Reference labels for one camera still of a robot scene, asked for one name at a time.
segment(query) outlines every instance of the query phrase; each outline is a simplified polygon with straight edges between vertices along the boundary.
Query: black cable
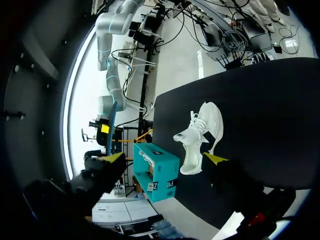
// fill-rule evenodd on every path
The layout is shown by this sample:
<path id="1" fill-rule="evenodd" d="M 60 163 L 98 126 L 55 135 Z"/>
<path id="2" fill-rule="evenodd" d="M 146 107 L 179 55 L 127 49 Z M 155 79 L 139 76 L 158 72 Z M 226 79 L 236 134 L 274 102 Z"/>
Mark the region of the black cable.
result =
<path id="1" fill-rule="evenodd" d="M 296 27 L 295 34 L 293 34 L 293 32 L 292 32 L 292 27 Z M 299 37 L 299 34 L 298 34 L 298 28 L 299 28 L 298 25 L 291 25 L 291 26 L 290 26 L 290 29 L 285 28 L 285 27 L 280 27 L 279 30 L 278 30 L 279 34 L 282 36 L 282 38 L 281 38 L 280 41 L 279 41 L 279 46 L 281 47 L 281 43 L 282 43 L 283 47 L 281 47 L 281 49 L 282 49 L 282 51 L 285 52 L 286 54 L 295 55 L 295 54 L 297 54 L 298 51 L 299 51 L 300 37 Z M 290 34 L 289 34 L 289 35 L 283 35 L 283 34 L 281 33 L 281 30 L 287 30 L 287 31 L 290 32 Z M 287 50 L 287 48 L 285 47 L 285 45 L 284 45 L 284 40 L 285 40 L 285 39 L 291 39 L 291 38 L 293 38 L 293 37 L 296 36 L 296 35 L 298 36 L 298 46 L 296 47 L 294 44 L 292 44 L 292 46 L 293 46 L 294 49 L 295 49 L 295 52 L 289 52 L 289 51 Z"/>
<path id="2" fill-rule="evenodd" d="M 195 26 L 195 20 L 194 20 L 193 17 L 192 17 L 191 19 L 192 19 L 192 24 L 193 24 L 193 30 L 194 30 L 195 38 L 196 38 L 196 41 L 199 43 L 200 47 L 201 47 L 203 50 L 205 50 L 205 51 L 207 51 L 207 52 L 210 52 L 210 53 L 217 52 L 217 51 L 221 48 L 221 46 L 222 46 L 222 41 L 220 42 L 219 45 L 208 46 L 208 47 L 218 47 L 218 49 L 216 49 L 216 50 L 210 51 L 210 50 L 205 49 L 205 48 L 201 45 L 201 42 L 199 41 L 199 38 L 198 38 L 198 36 L 197 36 L 196 26 Z"/>
<path id="3" fill-rule="evenodd" d="M 116 59 L 117 61 L 119 61 L 119 62 L 121 62 L 121 63 L 123 63 L 123 64 L 125 64 L 125 65 L 127 65 L 127 66 L 129 67 L 128 77 L 127 77 L 127 79 L 125 80 L 125 82 L 124 82 L 124 84 L 123 84 L 123 86 L 122 86 L 122 93 L 123 93 L 124 97 L 125 97 L 127 100 L 129 100 L 129 101 L 136 102 L 136 103 L 140 104 L 139 101 L 136 101 L 136 100 L 133 100 L 133 99 L 128 98 L 128 97 L 126 96 L 126 94 L 125 94 L 125 91 L 124 91 L 125 85 L 127 84 L 129 78 L 130 78 L 131 75 L 132 75 L 132 68 L 131 68 L 131 66 L 130 66 L 127 62 L 118 59 L 118 58 L 115 57 L 115 55 L 114 55 L 114 53 L 115 53 L 115 52 L 118 52 L 118 51 L 122 51 L 122 50 L 138 50 L 138 49 L 144 49 L 144 48 L 142 48 L 142 47 L 137 47 L 137 48 L 117 49 L 117 50 L 114 50 L 113 52 L 111 52 L 111 56 L 112 56 L 114 59 Z M 147 112 L 148 112 L 147 106 L 146 106 L 146 105 L 143 105 L 143 106 L 145 107 L 145 113 L 142 115 L 141 118 L 143 118 L 143 117 L 147 114 Z M 139 120 L 139 119 L 140 119 L 140 117 L 138 117 L 138 118 L 136 118 L 136 119 L 134 119 L 134 120 L 131 120 L 131 121 L 127 121 L 127 122 L 118 124 L 118 125 L 116 126 L 116 128 L 118 128 L 119 126 L 124 125 L 124 124 L 132 123 L 132 122 L 137 121 L 137 120 Z"/>
<path id="4" fill-rule="evenodd" d="M 194 0 L 196 3 L 198 3 L 198 4 L 200 4 L 200 5 L 202 5 L 203 7 L 205 7 L 205 8 L 207 8 L 205 5 L 203 5 L 201 2 L 198 2 L 197 0 Z M 220 17 L 216 12 L 214 12 L 214 11 L 212 11 L 210 8 L 207 8 L 210 12 L 212 12 L 212 13 L 214 13 L 218 18 L 220 18 L 222 21 L 224 21 L 225 22 L 225 20 L 222 18 L 222 17 Z M 221 30 L 222 30 L 222 32 L 224 32 L 225 30 L 217 23 L 217 22 L 215 22 L 215 25 L 217 25 Z"/>
<path id="5" fill-rule="evenodd" d="M 192 16 L 190 16 L 190 15 L 188 15 L 188 14 L 186 14 L 186 13 L 184 13 L 184 15 L 185 15 L 185 16 L 187 16 L 187 17 L 189 17 L 189 18 L 192 18 Z"/>
<path id="6" fill-rule="evenodd" d="M 145 116 L 145 115 L 147 114 L 147 112 L 148 112 L 148 109 L 147 109 L 146 105 L 144 105 L 144 107 L 145 107 L 145 113 L 142 115 L 141 119 L 143 119 L 144 116 Z M 118 124 L 117 126 L 115 126 L 115 128 L 118 128 L 118 127 L 121 126 L 121 125 L 125 125 L 125 124 L 129 124 L 129 123 L 135 122 L 135 121 L 137 121 L 137 120 L 140 120 L 140 117 L 138 117 L 138 118 L 136 118 L 136 119 L 133 119 L 133 120 L 131 120 L 131 121 L 126 121 L 126 122 L 124 122 L 124 123 Z"/>
<path id="7" fill-rule="evenodd" d="M 208 0 L 203 0 L 203 1 L 205 1 L 205 2 L 207 2 L 207 3 L 210 3 L 210 4 L 214 4 L 214 5 L 217 5 L 217 6 L 220 6 L 220 7 L 223 7 L 223 8 L 230 8 L 230 9 L 237 9 L 237 8 L 243 8 L 243 7 L 245 7 L 246 5 L 248 5 L 249 4 L 249 2 L 250 2 L 250 0 L 248 0 L 244 5 L 242 5 L 242 6 L 227 6 L 226 4 L 225 4 L 225 6 L 224 5 L 220 5 L 218 2 L 215 2 L 215 1 L 208 1 Z"/>
<path id="8" fill-rule="evenodd" d="M 183 15 L 182 26 L 180 28 L 180 31 L 177 33 L 177 35 L 175 35 L 175 37 L 172 38 L 170 41 L 165 42 L 165 43 L 160 44 L 160 45 L 157 45 L 156 47 L 158 48 L 158 47 L 164 46 L 164 45 L 166 45 L 168 43 L 171 43 L 173 40 L 175 40 L 178 37 L 178 35 L 181 33 L 182 29 L 184 28 L 184 25 L 185 25 L 185 16 Z"/>
<path id="9" fill-rule="evenodd" d="M 232 13 L 232 11 L 230 10 L 230 7 L 228 7 L 227 4 L 226 4 L 224 1 L 220 0 L 220 2 L 224 5 L 225 8 L 228 8 L 228 10 L 229 10 L 229 12 L 230 12 L 230 14 L 231 14 L 231 16 L 232 16 L 233 13 Z"/>
<path id="10" fill-rule="evenodd" d="M 209 42 L 209 41 L 208 41 L 208 37 L 207 37 L 206 31 L 204 30 L 203 27 L 201 27 L 201 32 L 202 32 L 203 37 L 205 38 L 205 41 L 208 43 L 208 42 Z"/>
<path id="11" fill-rule="evenodd" d="M 143 4 L 142 6 L 146 6 L 146 7 L 150 7 L 150 8 L 156 8 L 157 6 L 149 6 L 149 5 L 145 5 Z"/>
<path id="12" fill-rule="evenodd" d="M 186 30 L 189 32 L 189 34 L 190 34 L 190 36 L 193 38 L 193 40 L 195 40 L 197 43 L 199 43 L 199 44 L 201 44 L 201 45 L 204 45 L 204 46 L 209 47 L 209 45 L 207 45 L 207 44 L 204 44 L 204 43 L 202 43 L 202 42 L 198 42 L 197 39 L 195 39 L 194 36 L 192 36 L 192 33 L 190 32 L 189 28 L 187 28 L 186 25 L 184 25 L 184 27 L 185 27 Z"/>
<path id="13" fill-rule="evenodd" d="M 204 16 L 198 16 L 199 19 L 206 19 L 206 20 L 210 20 L 211 22 L 214 23 L 214 20 L 212 18 L 210 18 L 209 16 L 204 17 Z"/>

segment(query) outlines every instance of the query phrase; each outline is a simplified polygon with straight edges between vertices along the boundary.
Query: black table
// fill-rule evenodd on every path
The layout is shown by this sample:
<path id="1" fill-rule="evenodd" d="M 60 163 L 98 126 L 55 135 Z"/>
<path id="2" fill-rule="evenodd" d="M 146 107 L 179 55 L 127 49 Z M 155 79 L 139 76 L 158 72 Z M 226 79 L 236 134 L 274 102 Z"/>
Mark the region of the black table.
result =
<path id="1" fill-rule="evenodd" d="M 180 157 L 173 136 L 205 101 L 220 109 L 224 133 L 214 154 L 238 159 L 267 187 L 308 189 L 320 156 L 320 61 L 288 58 L 233 69 L 157 97 L 153 143 Z M 202 174 L 178 177 L 175 197 L 209 224 L 221 228 L 234 208 Z"/>

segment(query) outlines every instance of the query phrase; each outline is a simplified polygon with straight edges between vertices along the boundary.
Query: orange bar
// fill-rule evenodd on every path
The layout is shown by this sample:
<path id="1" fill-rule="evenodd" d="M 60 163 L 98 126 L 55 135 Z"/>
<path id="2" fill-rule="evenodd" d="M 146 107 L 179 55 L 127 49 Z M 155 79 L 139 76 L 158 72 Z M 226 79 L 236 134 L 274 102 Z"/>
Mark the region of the orange bar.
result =
<path id="1" fill-rule="evenodd" d="M 151 129 L 150 131 L 146 132 L 145 134 L 143 134 L 143 135 L 139 136 L 139 137 L 138 137 L 138 138 L 136 138 L 135 140 L 136 140 L 136 141 L 138 141 L 138 140 L 142 139 L 145 135 L 147 135 L 147 134 L 151 133 L 152 131 L 153 131 L 153 129 Z"/>
<path id="2" fill-rule="evenodd" d="M 134 143 L 134 140 L 117 140 L 119 143 Z"/>

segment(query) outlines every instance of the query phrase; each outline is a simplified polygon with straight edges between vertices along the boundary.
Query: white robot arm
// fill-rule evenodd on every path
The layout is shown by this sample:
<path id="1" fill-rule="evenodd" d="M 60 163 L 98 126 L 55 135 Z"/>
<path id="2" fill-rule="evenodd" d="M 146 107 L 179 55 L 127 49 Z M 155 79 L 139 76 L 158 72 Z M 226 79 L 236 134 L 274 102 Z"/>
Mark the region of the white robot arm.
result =
<path id="1" fill-rule="evenodd" d="M 116 13 L 102 13 L 95 22 L 97 37 L 98 70 L 106 71 L 106 87 L 109 96 L 99 98 L 100 114 L 108 116 L 115 101 L 117 111 L 126 108 L 127 100 L 123 94 L 118 74 L 118 62 L 110 57 L 113 34 L 125 35 L 138 8 L 145 0 L 125 0 L 116 10 Z"/>

